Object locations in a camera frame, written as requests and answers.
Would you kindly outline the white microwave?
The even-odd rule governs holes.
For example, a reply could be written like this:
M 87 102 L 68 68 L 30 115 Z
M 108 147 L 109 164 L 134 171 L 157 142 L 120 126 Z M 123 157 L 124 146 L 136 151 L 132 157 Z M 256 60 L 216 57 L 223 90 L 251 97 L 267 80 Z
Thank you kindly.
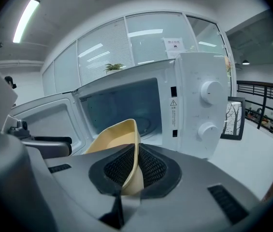
M 27 102 L 11 115 L 26 121 L 33 136 L 70 137 L 74 155 L 104 129 L 134 119 L 142 143 L 205 159 L 216 149 L 227 104 L 224 56 L 189 52 Z

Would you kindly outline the black metal railing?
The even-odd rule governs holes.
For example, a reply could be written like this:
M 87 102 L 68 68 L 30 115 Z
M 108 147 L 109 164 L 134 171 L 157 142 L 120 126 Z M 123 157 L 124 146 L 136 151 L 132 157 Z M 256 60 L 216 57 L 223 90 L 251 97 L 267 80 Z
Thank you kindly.
M 245 98 L 245 118 L 273 136 L 273 83 L 238 81 L 237 96 Z

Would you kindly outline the white rectangular table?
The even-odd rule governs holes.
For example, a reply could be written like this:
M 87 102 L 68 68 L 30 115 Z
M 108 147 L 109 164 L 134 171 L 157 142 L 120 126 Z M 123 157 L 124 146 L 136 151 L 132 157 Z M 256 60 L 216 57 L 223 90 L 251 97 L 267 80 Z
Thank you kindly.
M 220 139 L 209 161 L 262 200 L 273 183 L 273 134 L 246 119 L 242 139 Z

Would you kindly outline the beige plastic bowl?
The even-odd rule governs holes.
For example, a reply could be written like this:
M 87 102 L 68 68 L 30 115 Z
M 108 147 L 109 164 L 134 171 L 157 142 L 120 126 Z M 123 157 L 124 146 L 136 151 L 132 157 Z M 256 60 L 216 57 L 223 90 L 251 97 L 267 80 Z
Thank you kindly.
M 143 174 L 138 164 L 140 142 L 136 121 L 127 119 L 103 130 L 86 151 L 89 154 L 125 144 L 134 145 L 133 167 L 122 186 L 123 195 L 134 195 L 144 189 Z

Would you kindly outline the long ceiling light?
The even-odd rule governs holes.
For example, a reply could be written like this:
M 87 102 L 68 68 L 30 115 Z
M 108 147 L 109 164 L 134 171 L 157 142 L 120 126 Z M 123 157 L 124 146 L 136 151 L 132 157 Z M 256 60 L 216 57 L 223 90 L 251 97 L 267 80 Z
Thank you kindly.
M 18 44 L 21 42 L 26 26 L 39 4 L 40 2 L 38 0 L 30 0 L 28 2 L 17 24 L 13 37 L 13 43 Z

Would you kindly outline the white paper notice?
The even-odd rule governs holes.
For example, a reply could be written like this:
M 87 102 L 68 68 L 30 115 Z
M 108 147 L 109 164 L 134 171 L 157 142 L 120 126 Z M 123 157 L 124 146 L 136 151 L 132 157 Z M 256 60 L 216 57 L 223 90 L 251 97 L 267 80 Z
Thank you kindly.
M 162 38 L 168 59 L 177 58 L 181 53 L 188 52 L 182 38 Z

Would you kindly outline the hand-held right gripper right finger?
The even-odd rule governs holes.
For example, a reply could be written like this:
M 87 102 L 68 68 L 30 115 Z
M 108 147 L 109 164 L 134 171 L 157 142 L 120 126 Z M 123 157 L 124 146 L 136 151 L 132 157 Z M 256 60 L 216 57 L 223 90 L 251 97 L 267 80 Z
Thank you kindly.
M 145 149 L 177 162 L 182 175 L 165 197 L 141 200 L 126 223 L 126 232 L 225 232 L 228 215 L 243 221 L 260 204 L 242 183 L 211 162 L 144 144 Z

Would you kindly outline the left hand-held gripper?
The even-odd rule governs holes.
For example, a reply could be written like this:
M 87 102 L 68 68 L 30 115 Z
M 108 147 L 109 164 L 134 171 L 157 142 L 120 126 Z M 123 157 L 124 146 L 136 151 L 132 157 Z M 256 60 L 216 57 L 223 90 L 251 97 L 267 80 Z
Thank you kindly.
M 5 120 L 5 132 L 38 149 L 43 159 L 67 157 L 72 153 L 71 137 L 32 136 L 27 122 L 11 115 Z

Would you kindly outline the black picture frame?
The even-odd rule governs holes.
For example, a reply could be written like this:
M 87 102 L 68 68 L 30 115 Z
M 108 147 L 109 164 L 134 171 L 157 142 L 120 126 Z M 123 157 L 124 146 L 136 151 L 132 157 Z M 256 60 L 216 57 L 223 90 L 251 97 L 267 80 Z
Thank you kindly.
M 241 140 L 245 121 L 245 98 L 228 97 L 227 111 L 220 138 Z

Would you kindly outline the white and pink flower bouquet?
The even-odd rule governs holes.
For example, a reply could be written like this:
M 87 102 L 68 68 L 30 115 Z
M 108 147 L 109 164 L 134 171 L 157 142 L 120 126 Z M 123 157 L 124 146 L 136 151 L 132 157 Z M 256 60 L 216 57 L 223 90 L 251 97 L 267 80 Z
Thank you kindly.
M 230 59 L 227 56 L 224 56 L 225 59 L 225 65 L 226 65 L 226 71 L 227 71 L 227 76 L 231 77 L 232 76 L 232 72 L 233 72 L 233 66 L 231 64 Z

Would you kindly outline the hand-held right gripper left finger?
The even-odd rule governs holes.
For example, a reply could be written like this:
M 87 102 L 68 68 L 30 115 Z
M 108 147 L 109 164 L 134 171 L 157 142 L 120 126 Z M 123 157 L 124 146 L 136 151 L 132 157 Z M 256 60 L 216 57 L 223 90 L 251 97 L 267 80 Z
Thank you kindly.
M 38 232 L 136 232 L 136 197 L 104 195 L 89 178 L 95 162 L 130 149 L 121 145 L 85 155 L 43 159 L 29 148 L 31 169 L 46 205 Z

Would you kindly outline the small potted plant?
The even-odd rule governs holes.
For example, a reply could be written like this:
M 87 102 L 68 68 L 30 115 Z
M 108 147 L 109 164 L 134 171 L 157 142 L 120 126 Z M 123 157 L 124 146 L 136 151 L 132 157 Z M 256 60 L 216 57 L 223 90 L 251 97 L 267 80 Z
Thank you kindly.
M 107 75 L 118 72 L 122 70 L 125 66 L 123 64 L 107 64 L 105 67 L 105 72 Z

